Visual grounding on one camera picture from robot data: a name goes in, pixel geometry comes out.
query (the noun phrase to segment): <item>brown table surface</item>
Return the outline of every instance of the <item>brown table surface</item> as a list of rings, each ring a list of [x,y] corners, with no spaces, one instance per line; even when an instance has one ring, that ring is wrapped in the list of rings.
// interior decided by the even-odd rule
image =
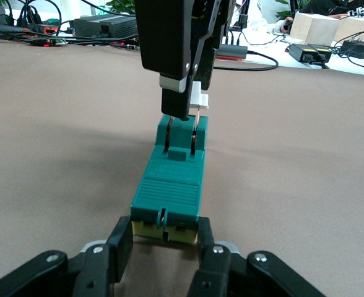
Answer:
[[[364,76],[214,71],[201,215],[327,296],[364,296]],[[110,47],[0,43],[0,277],[106,239],[152,152],[158,74]],[[192,249],[136,244],[118,296],[186,296]]]

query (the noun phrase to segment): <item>power supply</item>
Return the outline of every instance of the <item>power supply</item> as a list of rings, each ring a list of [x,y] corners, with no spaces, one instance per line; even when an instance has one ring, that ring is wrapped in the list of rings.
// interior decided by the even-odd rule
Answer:
[[[76,36],[131,38],[137,34],[135,17],[124,15],[95,15],[81,17],[73,21]]]

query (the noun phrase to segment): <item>silver screw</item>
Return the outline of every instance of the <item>silver screw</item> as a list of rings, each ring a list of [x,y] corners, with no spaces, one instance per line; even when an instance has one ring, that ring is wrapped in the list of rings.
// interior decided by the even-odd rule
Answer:
[[[255,254],[255,259],[258,261],[258,262],[266,262],[267,261],[267,258],[264,254]]]
[[[101,247],[101,246],[97,246],[97,247],[93,248],[94,254],[98,254],[99,252],[102,252],[102,251],[103,251],[103,247]]]
[[[223,253],[223,247],[222,246],[214,246],[212,248],[212,251],[215,253],[215,254],[221,254]]]
[[[55,261],[56,259],[58,259],[58,255],[57,254],[54,254],[54,255],[51,255],[51,256],[48,256],[47,259],[46,259],[46,262],[52,262],[52,261]]]

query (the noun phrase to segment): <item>leaf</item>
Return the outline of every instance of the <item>leaf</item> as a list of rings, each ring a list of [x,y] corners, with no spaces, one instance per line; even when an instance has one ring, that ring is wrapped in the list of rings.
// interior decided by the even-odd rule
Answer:
[[[282,4],[286,4],[286,5],[289,5],[289,2],[286,1],[286,0],[274,0],[275,2],[278,2],[278,3],[282,3]]]

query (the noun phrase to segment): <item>teal plastic block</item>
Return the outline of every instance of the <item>teal plastic block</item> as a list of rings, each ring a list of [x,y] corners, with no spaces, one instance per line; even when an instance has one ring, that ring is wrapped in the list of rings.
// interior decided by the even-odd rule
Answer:
[[[131,204],[131,220],[151,223],[164,230],[168,226],[196,230],[208,118],[200,118],[197,131],[194,116],[189,116],[189,121],[174,119],[167,137],[169,123],[170,117],[164,115],[158,125],[154,150]],[[196,149],[191,150],[194,134]]]

